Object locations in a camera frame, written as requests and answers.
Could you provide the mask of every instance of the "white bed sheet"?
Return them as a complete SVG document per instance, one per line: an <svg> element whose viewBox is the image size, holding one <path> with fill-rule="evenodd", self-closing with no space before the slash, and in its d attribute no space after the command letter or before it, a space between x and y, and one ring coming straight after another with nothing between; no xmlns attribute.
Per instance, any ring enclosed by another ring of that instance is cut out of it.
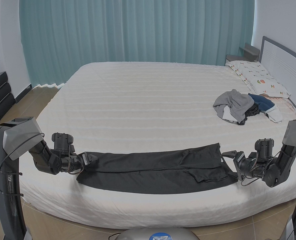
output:
<svg viewBox="0 0 296 240"><path fill-rule="evenodd" d="M274 153L296 111L275 102L284 118L264 114L244 126L218 118L212 108L223 92L250 92L228 67L157 62L103 62L82 66L37 121L52 147L54 132L72 134L77 153L181 150L219 142L221 152L254 151L260 138L275 140ZM39 172L30 154L20 158L21 192L33 206L87 225L129 229L194 227L231 222L296 198L296 160L289 179L269 188L260 180L187 194L136 194L91 188L67 173Z"/></svg>

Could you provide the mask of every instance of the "blue sticker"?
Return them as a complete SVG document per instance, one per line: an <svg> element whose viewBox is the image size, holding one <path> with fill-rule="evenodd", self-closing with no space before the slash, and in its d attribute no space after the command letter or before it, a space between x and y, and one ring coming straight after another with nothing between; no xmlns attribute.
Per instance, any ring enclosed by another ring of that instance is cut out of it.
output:
<svg viewBox="0 0 296 240"><path fill-rule="evenodd" d="M153 234L149 240L172 240L171 236L166 233L155 233Z"/></svg>

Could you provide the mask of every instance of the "tile floor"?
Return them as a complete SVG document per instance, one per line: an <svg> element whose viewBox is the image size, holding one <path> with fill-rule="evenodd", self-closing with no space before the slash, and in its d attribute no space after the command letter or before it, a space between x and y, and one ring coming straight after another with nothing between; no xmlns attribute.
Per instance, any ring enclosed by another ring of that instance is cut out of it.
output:
<svg viewBox="0 0 296 240"><path fill-rule="evenodd" d="M38 117L43 108L54 97L58 89L37 87L31 90L18 104L15 104L0 122L19 116ZM274 206L268 210L239 221L190 228L200 239L235 240L276 240L280 237L289 215L294 210L296 200ZM22 200L26 225L34 240L100 240L120 232L118 229L87 226L41 212ZM3 238L0 224L0 240Z"/></svg>

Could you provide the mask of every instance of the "teal curtain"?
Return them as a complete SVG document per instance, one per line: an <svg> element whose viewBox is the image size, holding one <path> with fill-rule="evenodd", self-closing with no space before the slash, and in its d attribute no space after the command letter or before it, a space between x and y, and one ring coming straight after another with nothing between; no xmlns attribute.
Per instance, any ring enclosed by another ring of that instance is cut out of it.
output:
<svg viewBox="0 0 296 240"><path fill-rule="evenodd" d="M105 61L224 65L251 43L254 0L20 0L33 85Z"/></svg>

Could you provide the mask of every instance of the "pile of clothes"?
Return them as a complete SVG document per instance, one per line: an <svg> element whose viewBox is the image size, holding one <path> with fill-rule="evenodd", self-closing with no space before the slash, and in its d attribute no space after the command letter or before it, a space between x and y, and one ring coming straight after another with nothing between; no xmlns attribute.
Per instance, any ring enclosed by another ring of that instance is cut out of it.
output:
<svg viewBox="0 0 296 240"><path fill-rule="evenodd" d="M282 121L282 115L277 105L261 95L241 94L237 90L226 91L214 102L213 108L217 116L230 123L244 125L247 117L260 112L275 123Z"/></svg>

